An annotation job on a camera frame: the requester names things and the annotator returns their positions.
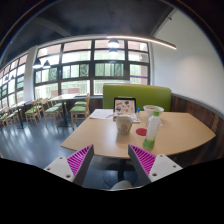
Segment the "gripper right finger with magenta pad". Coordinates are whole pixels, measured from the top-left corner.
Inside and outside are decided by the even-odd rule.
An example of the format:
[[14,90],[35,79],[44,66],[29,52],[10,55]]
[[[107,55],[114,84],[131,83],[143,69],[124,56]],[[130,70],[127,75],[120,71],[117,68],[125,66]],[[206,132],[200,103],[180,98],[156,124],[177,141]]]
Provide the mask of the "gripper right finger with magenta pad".
[[147,185],[182,169],[164,154],[154,155],[131,144],[128,145],[128,155],[142,185]]

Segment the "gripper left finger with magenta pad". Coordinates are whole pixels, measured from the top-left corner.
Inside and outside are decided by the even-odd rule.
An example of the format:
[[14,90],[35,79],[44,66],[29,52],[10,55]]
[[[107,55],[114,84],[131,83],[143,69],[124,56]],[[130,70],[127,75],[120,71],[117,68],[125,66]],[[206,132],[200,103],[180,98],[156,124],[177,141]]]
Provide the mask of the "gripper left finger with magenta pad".
[[93,155],[94,146],[88,145],[68,157],[59,156],[44,170],[81,186]]

